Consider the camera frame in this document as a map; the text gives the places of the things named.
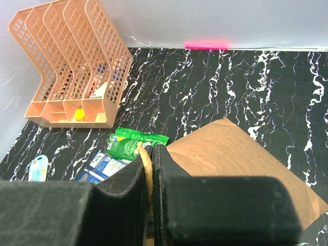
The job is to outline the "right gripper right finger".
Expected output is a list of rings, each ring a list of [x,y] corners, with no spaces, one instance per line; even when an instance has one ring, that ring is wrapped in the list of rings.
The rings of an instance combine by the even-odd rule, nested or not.
[[[155,245],[296,245],[301,224],[274,177],[191,176],[153,149]]]

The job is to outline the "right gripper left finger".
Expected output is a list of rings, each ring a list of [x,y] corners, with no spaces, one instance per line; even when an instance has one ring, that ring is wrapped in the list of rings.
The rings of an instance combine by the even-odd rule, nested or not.
[[[1,181],[1,245],[145,245],[141,157],[99,184]]]

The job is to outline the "brown paper bag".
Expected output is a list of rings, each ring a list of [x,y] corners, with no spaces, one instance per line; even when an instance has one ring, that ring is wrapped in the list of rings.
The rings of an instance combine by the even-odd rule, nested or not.
[[[304,181],[227,118],[216,120],[151,154],[152,168],[168,155],[192,176],[271,176],[287,188],[303,229],[327,211],[327,203]]]

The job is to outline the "blue cookie snack pack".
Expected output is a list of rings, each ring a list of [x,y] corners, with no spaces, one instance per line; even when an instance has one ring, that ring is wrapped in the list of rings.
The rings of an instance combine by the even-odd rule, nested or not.
[[[125,159],[117,160],[102,150],[97,150],[92,161],[79,172],[74,181],[100,183],[120,171],[130,162]]]

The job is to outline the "green chips bag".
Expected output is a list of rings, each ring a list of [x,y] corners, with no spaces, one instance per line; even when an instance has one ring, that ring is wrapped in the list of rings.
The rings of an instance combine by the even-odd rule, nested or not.
[[[114,133],[110,134],[106,153],[117,160],[130,162],[138,155],[138,147],[165,146],[168,141],[168,136],[119,127]]]

